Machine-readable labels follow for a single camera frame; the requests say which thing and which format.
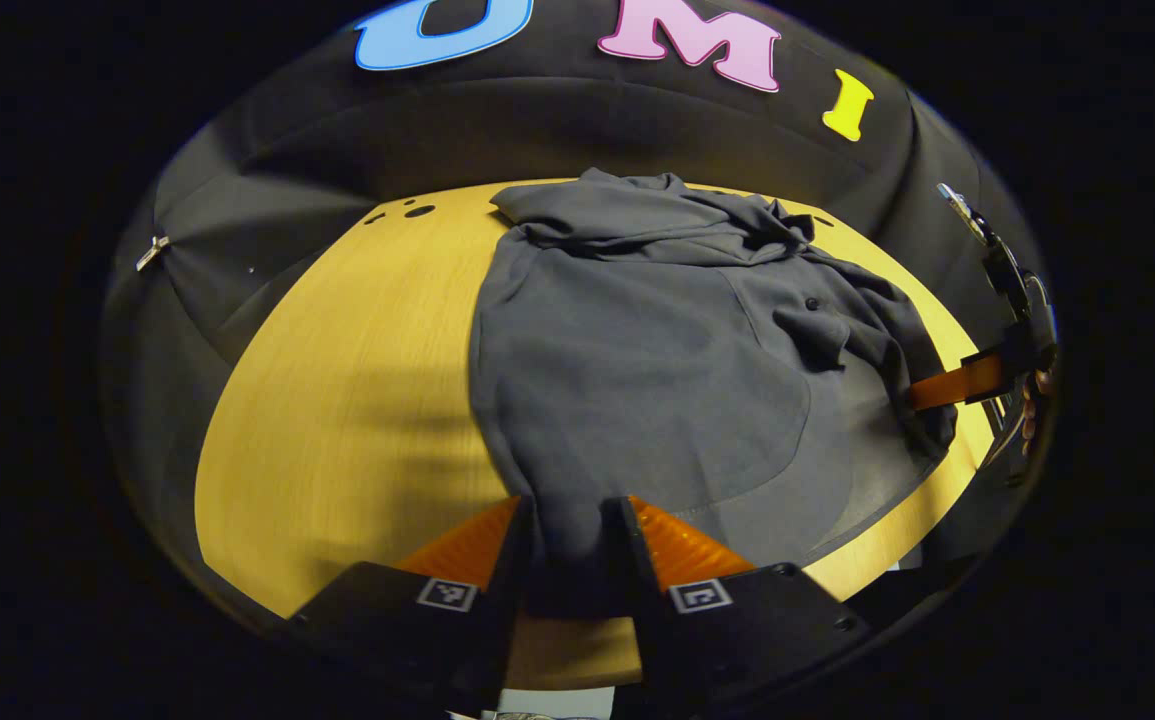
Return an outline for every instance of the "round table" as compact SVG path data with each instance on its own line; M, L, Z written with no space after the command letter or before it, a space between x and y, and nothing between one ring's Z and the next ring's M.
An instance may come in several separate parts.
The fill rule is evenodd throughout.
M199 547L208 566L273 613L288 618L355 562L395 564L507 497L469 407L467 348L478 288L508 229L489 199L526 183L379 205L307 269L234 366L199 459ZM815 229L820 250L901 287L947 369L978 350L874 243L829 213L782 205L830 223ZM964 491L993 435L983 406L959 410L941 466L805 567L834 597L896 564ZM638 680L631 619L519 618L509 688Z

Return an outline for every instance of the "blue letter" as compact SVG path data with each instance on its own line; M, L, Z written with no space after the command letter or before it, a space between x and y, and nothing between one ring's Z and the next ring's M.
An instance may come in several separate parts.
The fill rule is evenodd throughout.
M462 31L422 35L435 0L412 0L364 20L353 60L366 70L398 70L461 58L514 37L532 16L532 0L489 0L484 18Z

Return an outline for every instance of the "black fabric backdrop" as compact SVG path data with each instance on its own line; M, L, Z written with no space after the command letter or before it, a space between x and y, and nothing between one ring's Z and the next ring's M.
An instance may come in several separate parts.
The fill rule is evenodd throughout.
M485 5L432 3L422 31L469 27ZM193 488L207 421L283 292L375 202L572 177L591 164L628 176L669 170L820 206L904 265L979 347L998 340L1005 311L934 184L964 192L1026 268L1046 268L1006 183L969 138L900 77L787 15L747 0L692 6L705 17L736 10L777 28L782 91L752 91L678 58L642 64L601 53L594 40L614 27L618 1L547 0L532 6L520 36L491 51L403 72L358 70L355 32L316 38L225 102L147 179L112 257L102 406L139 518L226 610L253 626L277 623L199 551ZM859 142L820 123L839 91L836 67L875 96ZM147 238L164 233L173 247L137 273Z
M1001 550L915 633L778 717L1071 702L1155 715L1155 6L793 13L973 138L1045 238L1076 322L1063 322L1070 410ZM359 14L0 3L0 717L377 707L271 655L149 542L100 436L94 336L109 238L146 179L254 79Z

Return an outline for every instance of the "human hand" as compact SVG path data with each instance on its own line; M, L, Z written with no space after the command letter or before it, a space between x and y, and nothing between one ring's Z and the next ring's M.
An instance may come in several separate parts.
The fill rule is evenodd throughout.
M1040 389L1041 395L1048 395L1052 391L1053 376L1052 373L1045 373L1043 370L1035 370L1034 377L1035 387ZM1035 404L1035 398L1030 395L1030 383L1021 384L1021 396L1024 398L1024 406L1022 406L1022 413L1024 414L1024 420L1021 423L1021 437L1024 441L1021 443L1021 455L1030 455L1030 440L1035 437L1035 428L1038 426L1040 420L1038 407Z

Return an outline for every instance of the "pink letter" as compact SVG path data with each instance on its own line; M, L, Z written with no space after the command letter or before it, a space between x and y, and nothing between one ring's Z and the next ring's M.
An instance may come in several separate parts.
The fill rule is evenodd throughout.
M641 60L665 58L665 47L653 37L656 23L665 29L670 44L686 64L700 65L726 42L728 57L715 64L715 72L757 90L777 91L773 43L782 34L737 13L701 20L683 0L623 0L617 31L599 38L599 50Z

